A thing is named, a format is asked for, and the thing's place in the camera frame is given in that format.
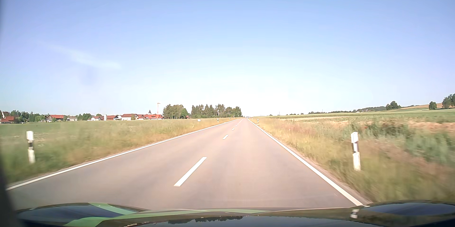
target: blue sky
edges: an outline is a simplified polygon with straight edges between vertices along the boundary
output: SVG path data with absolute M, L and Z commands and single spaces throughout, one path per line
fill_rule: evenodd
M 455 92 L 454 17 L 455 0 L 1 0 L 0 109 L 441 102 Z

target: black car hood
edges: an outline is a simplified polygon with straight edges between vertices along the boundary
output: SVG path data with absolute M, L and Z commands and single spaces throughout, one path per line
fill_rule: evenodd
M 19 210 L 29 226 L 455 226 L 455 204 L 390 201 L 350 208 L 216 208 L 150 211 L 106 203 L 71 203 Z

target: road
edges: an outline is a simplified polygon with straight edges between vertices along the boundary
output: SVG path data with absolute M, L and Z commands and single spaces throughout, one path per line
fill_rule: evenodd
M 72 202 L 107 202 L 150 210 L 354 206 L 248 119 L 8 192 L 17 209 Z

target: grass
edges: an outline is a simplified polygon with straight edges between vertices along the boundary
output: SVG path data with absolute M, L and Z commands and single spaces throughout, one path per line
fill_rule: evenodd
M 219 119 L 219 123 L 229 121 Z M 77 121 L 0 125 L 0 155 L 9 183 L 219 124 L 216 119 Z M 26 131 L 34 131 L 29 164 Z
M 259 125 L 371 201 L 455 201 L 454 119 L 450 109 L 333 119 L 259 117 Z M 361 172 L 353 169 L 354 131 Z

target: building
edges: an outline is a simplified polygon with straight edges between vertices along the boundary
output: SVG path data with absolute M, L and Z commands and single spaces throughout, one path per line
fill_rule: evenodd
M 118 117 L 118 115 L 108 115 L 108 116 L 107 116 L 107 120 L 117 120 L 117 119 L 120 119 L 120 118 Z
M 161 114 L 146 114 L 145 117 L 147 119 L 163 119 Z
M 0 124 L 11 124 L 12 122 L 7 119 L 0 119 Z
M 128 113 L 128 114 L 123 114 L 121 116 L 121 119 L 122 120 L 131 120 L 131 117 L 133 117 L 133 116 L 134 116 L 134 119 L 137 118 L 137 115 L 135 113 Z
M 46 121 L 47 122 L 51 122 L 53 118 L 55 118 L 57 121 L 64 121 L 65 120 L 65 116 L 64 115 L 51 114 L 51 115 L 46 117 Z
M 77 121 L 77 116 L 69 116 L 66 121 Z
M 104 117 L 103 117 L 103 116 L 93 116 L 90 120 L 91 120 L 91 121 L 104 120 Z

